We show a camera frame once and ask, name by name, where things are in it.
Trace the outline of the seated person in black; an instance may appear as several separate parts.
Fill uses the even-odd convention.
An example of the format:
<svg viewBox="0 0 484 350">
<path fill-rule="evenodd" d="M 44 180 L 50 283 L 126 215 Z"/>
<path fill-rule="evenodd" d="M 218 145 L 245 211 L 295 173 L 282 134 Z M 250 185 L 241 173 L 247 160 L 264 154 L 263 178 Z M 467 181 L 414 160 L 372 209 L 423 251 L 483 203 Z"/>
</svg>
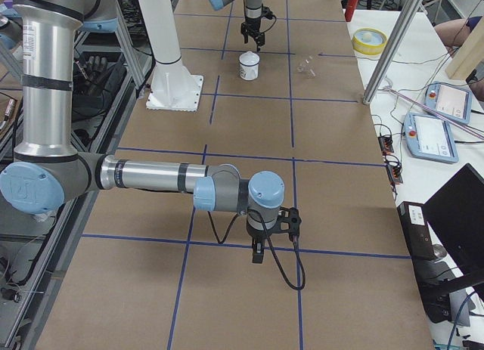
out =
<svg viewBox="0 0 484 350">
<path fill-rule="evenodd" d="M 450 20 L 435 25 L 434 30 L 447 51 L 452 51 L 455 47 L 463 45 L 481 19 L 482 16 L 475 16 Z"/>
</svg>

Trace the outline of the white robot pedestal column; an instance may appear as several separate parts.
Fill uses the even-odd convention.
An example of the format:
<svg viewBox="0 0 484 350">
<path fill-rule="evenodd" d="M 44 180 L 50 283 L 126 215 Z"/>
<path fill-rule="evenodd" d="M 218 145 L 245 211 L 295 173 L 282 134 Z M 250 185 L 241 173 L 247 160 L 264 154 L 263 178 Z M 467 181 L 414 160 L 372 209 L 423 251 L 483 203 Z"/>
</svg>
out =
<svg viewBox="0 0 484 350">
<path fill-rule="evenodd" d="M 138 0 L 155 67 L 147 108 L 194 112 L 203 77 L 192 75 L 182 61 L 171 0 Z"/>
</svg>

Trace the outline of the black monitor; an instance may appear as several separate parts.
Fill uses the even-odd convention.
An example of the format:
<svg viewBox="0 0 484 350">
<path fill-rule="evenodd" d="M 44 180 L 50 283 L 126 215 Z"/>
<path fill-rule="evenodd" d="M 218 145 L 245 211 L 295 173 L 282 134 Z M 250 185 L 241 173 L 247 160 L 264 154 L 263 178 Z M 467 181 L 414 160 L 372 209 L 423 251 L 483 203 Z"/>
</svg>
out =
<svg viewBox="0 0 484 350">
<path fill-rule="evenodd" d="M 463 273 L 483 268 L 483 177 L 471 164 L 425 202 L 423 213 Z"/>
</svg>

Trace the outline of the white ceramic lid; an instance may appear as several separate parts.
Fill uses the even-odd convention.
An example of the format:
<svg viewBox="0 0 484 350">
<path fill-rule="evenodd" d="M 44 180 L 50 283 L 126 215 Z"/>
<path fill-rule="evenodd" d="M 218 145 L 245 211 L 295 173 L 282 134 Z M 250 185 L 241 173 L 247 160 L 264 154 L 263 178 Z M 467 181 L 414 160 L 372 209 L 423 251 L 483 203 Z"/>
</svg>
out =
<svg viewBox="0 0 484 350">
<path fill-rule="evenodd" d="M 255 66 L 259 62 L 260 62 L 259 55 L 252 51 L 246 51 L 243 54 L 241 54 L 239 57 L 239 63 L 247 67 Z"/>
</svg>

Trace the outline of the red cylinder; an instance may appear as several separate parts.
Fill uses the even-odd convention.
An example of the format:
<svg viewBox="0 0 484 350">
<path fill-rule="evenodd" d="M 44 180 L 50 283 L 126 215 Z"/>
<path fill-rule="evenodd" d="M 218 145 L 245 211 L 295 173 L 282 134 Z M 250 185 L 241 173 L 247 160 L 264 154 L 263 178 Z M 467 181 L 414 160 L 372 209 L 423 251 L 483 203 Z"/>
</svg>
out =
<svg viewBox="0 0 484 350">
<path fill-rule="evenodd" d="M 346 10 L 345 10 L 345 20 L 346 22 L 350 22 L 352 20 L 354 11 L 358 5 L 359 0 L 348 0 L 346 4 Z"/>
</svg>

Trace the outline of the far teach pendant tablet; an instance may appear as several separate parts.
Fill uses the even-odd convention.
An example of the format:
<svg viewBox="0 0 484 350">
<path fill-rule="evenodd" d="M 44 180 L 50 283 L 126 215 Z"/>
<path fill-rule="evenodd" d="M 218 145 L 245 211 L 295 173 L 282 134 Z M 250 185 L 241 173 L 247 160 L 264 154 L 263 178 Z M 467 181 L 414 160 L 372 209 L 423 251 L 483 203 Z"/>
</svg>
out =
<svg viewBox="0 0 484 350">
<path fill-rule="evenodd" d="M 446 82 L 434 82 L 426 90 L 425 105 L 456 122 L 470 123 L 472 99 L 467 89 Z"/>
</svg>

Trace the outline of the aluminium frame post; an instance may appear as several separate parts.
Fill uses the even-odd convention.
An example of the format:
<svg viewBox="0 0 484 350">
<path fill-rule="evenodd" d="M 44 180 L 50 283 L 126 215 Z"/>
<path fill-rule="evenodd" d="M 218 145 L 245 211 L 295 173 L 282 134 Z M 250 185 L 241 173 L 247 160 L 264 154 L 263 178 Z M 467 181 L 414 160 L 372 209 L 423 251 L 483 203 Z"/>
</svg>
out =
<svg viewBox="0 0 484 350">
<path fill-rule="evenodd" d="M 396 20 L 396 24 L 390 33 L 386 47 L 383 49 L 380 59 L 378 60 L 368 82 L 367 88 L 365 89 L 365 93 L 362 97 L 363 104 L 369 105 L 373 100 L 422 1 L 423 0 L 406 0 L 406 3 L 404 3 L 402 11 Z"/>
</svg>

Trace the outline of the white blue patterned mug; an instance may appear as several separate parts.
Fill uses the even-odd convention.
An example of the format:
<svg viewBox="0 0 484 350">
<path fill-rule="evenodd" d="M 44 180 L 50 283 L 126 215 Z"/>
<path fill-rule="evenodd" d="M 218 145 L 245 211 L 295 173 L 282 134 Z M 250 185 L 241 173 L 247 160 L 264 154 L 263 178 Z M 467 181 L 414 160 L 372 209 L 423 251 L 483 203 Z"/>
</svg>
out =
<svg viewBox="0 0 484 350">
<path fill-rule="evenodd" d="M 253 81 L 259 76 L 259 60 L 239 60 L 239 77 Z"/>
</svg>

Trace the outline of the black desktop computer box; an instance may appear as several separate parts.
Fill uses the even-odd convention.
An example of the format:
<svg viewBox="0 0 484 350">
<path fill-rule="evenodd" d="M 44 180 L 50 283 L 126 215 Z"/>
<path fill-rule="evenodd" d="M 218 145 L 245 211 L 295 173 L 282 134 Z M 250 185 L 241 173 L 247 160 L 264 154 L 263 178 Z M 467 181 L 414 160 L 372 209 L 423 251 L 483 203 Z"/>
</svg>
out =
<svg viewBox="0 0 484 350">
<path fill-rule="evenodd" d="M 413 259 L 436 259 L 423 205 L 404 201 L 397 207 L 408 251 Z"/>
</svg>

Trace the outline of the near teach pendant tablet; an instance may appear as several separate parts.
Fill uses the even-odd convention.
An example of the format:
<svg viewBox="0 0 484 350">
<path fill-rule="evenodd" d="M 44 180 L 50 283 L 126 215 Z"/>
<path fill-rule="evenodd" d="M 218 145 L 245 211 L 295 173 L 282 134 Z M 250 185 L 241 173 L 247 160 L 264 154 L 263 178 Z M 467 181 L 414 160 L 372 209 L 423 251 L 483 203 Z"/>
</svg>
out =
<svg viewBox="0 0 484 350">
<path fill-rule="evenodd" d="M 413 157 L 441 163 L 458 162 L 455 140 L 447 122 L 431 115 L 408 113 L 403 126 Z"/>
</svg>

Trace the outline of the clear glass funnel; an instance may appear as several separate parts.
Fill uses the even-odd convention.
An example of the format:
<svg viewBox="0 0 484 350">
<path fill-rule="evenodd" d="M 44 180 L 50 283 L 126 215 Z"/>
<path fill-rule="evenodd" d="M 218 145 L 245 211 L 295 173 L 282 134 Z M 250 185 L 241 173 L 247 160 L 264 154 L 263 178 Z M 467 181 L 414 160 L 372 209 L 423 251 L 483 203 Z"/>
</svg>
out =
<svg viewBox="0 0 484 350">
<path fill-rule="evenodd" d="M 315 78 L 316 73 L 313 69 L 312 63 L 313 63 L 313 56 L 308 55 L 299 63 L 298 67 L 296 68 L 297 72 L 304 74 L 307 78 L 310 78 L 310 79 Z"/>
</svg>

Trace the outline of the yellow tape roll with bowl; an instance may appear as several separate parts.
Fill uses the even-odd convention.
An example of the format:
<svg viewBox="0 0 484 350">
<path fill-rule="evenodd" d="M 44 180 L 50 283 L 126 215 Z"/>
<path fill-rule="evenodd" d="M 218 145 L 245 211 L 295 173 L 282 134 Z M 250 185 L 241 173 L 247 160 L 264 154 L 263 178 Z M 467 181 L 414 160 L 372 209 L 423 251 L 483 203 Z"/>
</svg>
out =
<svg viewBox="0 0 484 350">
<path fill-rule="evenodd" d="M 361 28 L 353 33 L 352 47 L 360 54 L 373 56 L 383 52 L 387 40 L 386 34 L 378 29 Z"/>
</svg>

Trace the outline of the teach pendant tablet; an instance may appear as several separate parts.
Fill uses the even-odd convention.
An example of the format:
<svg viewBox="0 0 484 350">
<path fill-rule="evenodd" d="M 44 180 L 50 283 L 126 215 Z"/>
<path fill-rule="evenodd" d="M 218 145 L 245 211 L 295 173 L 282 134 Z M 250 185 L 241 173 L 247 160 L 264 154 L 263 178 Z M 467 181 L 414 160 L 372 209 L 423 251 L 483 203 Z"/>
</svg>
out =
<svg viewBox="0 0 484 350">
<path fill-rule="evenodd" d="M 470 123 L 472 99 L 467 89 L 446 82 L 434 82 L 426 90 L 425 105 L 456 122 Z"/>
<path fill-rule="evenodd" d="M 403 126 L 413 157 L 441 163 L 458 162 L 455 140 L 447 122 L 431 115 L 408 113 Z"/>
</svg>

